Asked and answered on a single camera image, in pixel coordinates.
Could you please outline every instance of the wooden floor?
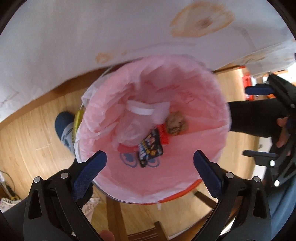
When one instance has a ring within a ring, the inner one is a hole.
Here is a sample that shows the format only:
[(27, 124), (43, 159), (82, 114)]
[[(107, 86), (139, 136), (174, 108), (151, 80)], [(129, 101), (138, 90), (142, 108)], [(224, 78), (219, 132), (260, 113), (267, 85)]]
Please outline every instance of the wooden floor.
[[(217, 75), (226, 101), (244, 100), (241, 76), (241, 70)], [(80, 97), (84, 91), (85, 88), (51, 100), (0, 130), (0, 169), (11, 175), (16, 193), (21, 198), (27, 196), (34, 177), (47, 179), (73, 162), (74, 156), (55, 133), (54, 120), (61, 111), (75, 113), (81, 105)], [(253, 160), (241, 153), (254, 148), (254, 139), (246, 134), (229, 133), (220, 166), (240, 177), (250, 178)], [(197, 189), (209, 196), (203, 183)], [(95, 190), (95, 193), (102, 198), (102, 203), (95, 209), (92, 224), (101, 231), (108, 229), (106, 200), (99, 191)], [(192, 192), (160, 206), (121, 204), (121, 208), (128, 234), (152, 228), (156, 221), (160, 221), (169, 236), (190, 227), (210, 211)]]

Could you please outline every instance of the finger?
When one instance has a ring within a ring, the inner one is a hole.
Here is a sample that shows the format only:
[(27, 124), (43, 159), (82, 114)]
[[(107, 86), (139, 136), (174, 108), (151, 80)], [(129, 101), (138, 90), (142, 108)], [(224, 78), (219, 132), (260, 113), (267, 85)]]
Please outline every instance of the finger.
[(283, 145), (285, 145), (287, 143), (288, 139), (289, 139), (288, 131), (286, 130), (286, 128), (282, 128), (281, 134), (279, 135), (279, 140), (276, 143), (276, 147), (277, 148), (282, 147)]
[(288, 121), (288, 117), (285, 117), (285, 118), (279, 118), (279, 119), (276, 120), (277, 124), (278, 124), (280, 127), (284, 127), (284, 126), (286, 126), (287, 121)]
[(104, 241), (115, 241), (115, 237), (113, 235), (113, 233), (111, 233), (110, 231), (108, 230), (103, 230), (99, 233), (99, 235), (101, 236), (101, 238), (104, 240)]

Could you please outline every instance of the trash bin liner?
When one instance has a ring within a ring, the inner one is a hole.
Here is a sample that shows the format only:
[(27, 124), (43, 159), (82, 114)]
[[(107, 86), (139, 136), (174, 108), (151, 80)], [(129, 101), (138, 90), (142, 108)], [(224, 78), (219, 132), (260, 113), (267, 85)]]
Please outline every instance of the trash bin liner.
[[(187, 131), (170, 136), (163, 155), (144, 168), (135, 152), (112, 145), (127, 100), (170, 102), (170, 112), (181, 111), (188, 123)], [(94, 179), (106, 194), (124, 202), (157, 203), (200, 178), (192, 159), (196, 150), (212, 162), (219, 160), (229, 126), (228, 105), (203, 64), (182, 55), (150, 56), (124, 65), (100, 83), (86, 107), (75, 151), (78, 162), (98, 150), (106, 152), (106, 167)]]

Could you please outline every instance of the silver screw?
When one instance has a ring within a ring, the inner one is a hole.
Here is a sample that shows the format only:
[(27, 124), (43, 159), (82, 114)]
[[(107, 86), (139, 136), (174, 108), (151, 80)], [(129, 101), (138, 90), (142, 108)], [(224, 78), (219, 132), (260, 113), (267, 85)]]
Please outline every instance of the silver screw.
[(260, 179), (259, 177), (257, 177), (257, 176), (254, 176), (254, 180), (255, 180), (255, 182), (257, 182), (257, 183), (259, 183), (259, 182), (261, 181), (261, 179)]
[(276, 180), (276, 181), (274, 182), (274, 186), (275, 186), (275, 187), (278, 187), (278, 186), (279, 186), (279, 180)]
[(61, 174), (61, 178), (62, 178), (62, 179), (66, 179), (67, 177), (69, 177), (69, 174), (68, 174), (68, 173), (63, 172), (63, 173)]
[(36, 177), (35, 179), (34, 179), (34, 182), (35, 183), (38, 183), (40, 181), (40, 177)]
[(234, 177), (234, 175), (233, 175), (232, 172), (228, 172), (228, 173), (226, 173), (226, 176), (227, 176), (228, 178), (230, 178), (230, 179)]
[(274, 166), (276, 165), (276, 162), (275, 162), (274, 160), (271, 160), (271, 161), (269, 162), (269, 165), (270, 165), (271, 167), (274, 167)]

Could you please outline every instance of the yellow object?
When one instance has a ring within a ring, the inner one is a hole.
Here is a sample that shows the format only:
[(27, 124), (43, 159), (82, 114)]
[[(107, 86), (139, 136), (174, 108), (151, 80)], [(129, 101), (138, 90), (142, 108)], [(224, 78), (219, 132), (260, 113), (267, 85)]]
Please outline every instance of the yellow object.
[(80, 123), (82, 121), (84, 114), (84, 105), (82, 104), (79, 111), (77, 111), (75, 118), (74, 118), (74, 124), (73, 124), (73, 131), (72, 131), (72, 142), (75, 142), (76, 139), (76, 133), (78, 130), (78, 127), (80, 126)]

